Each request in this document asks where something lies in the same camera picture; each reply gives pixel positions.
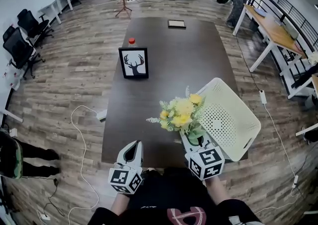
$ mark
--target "plastic basket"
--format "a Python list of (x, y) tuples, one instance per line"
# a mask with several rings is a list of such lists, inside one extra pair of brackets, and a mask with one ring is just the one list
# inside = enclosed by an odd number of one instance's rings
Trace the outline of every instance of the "plastic basket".
[(260, 131), (257, 117), (220, 78), (198, 94), (205, 96), (202, 127), (233, 161), (239, 161)]

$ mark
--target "camouflage pants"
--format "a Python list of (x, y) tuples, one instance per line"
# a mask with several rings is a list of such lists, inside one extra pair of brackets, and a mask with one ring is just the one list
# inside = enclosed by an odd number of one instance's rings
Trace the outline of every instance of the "camouflage pants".
[(234, 27), (236, 26), (236, 24), (239, 21), (239, 16), (242, 13), (242, 10), (244, 8), (243, 3), (246, 3), (246, 1), (247, 0), (233, 0), (233, 9), (227, 19), (228, 25), (231, 25)]

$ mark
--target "dark brown table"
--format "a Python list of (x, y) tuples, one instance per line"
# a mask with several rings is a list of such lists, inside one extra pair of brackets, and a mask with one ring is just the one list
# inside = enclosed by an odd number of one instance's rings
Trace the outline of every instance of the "dark brown table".
[(212, 22), (185, 19), (186, 29), (169, 29), (168, 19), (133, 18), (123, 47), (133, 37), (148, 48), (149, 79), (124, 79), (118, 60), (108, 103), (102, 161), (114, 163), (128, 143), (141, 140), (144, 167), (182, 167), (184, 150), (177, 132), (146, 122), (159, 117), (160, 100), (196, 93), (215, 77), (238, 93), (228, 55)]

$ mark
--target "black picture frame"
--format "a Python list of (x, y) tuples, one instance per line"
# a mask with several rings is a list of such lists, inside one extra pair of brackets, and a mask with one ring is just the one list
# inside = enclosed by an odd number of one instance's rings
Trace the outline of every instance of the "black picture frame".
[[(182, 21), (184, 23), (184, 26), (178, 26), (178, 25), (170, 25), (170, 21)], [(168, 28), (171, 29), (186, 29), (185, 21), (184, 20), (176, 20), (176, 19), (168, 19)]]
[[(124, 75), (124, 78), (128, 78), (128, 79), (136, 79), (136, 78), (149, 78), (149, 74), (148, 74), (148, 52), (147, 52), (147, 48), (146, 47), (132, 47), (132, 48), (118, 48), (118, 51), (119, 51), (119, 59), (120, 59), (120, 63), (121, 63), (121, 69), (123, 71), (123, 75)], [(125, 63), (125, 55), (124, 55), (124, 52), (125, 51), (144, 51), (144, 57), (143, 60), (144, 60), (144, 64), (145, 64), (145, 71), (146, 73), (139, 73), (138, 70), (137, 70), (137, 67), (140, 66), (137, 64), (136, 62), (136, 66), (133, 65), (133, 63), (131, 63), (131, 65), (129, 65), (128, 67), (131, 68), (131, 66), (133, 67), (133, 72), (137, 71), (138, 74), (136, 75), (127, 75), (126, 74), (126, 70), (125, 70), (125, 64), (128, 65), (127, 63)]]

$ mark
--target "picture frame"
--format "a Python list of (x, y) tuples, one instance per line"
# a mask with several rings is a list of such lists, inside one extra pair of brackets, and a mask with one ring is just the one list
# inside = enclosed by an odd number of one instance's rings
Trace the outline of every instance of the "picture frame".
[(124, 78), (149, 78), (146, 47), (124, 47), (118, 51)]
[(186, 29), (186, 25), (184, 23), (184, 20), (174, 20), (174, 19), (168, 19), (168, 28), (173, 29)]

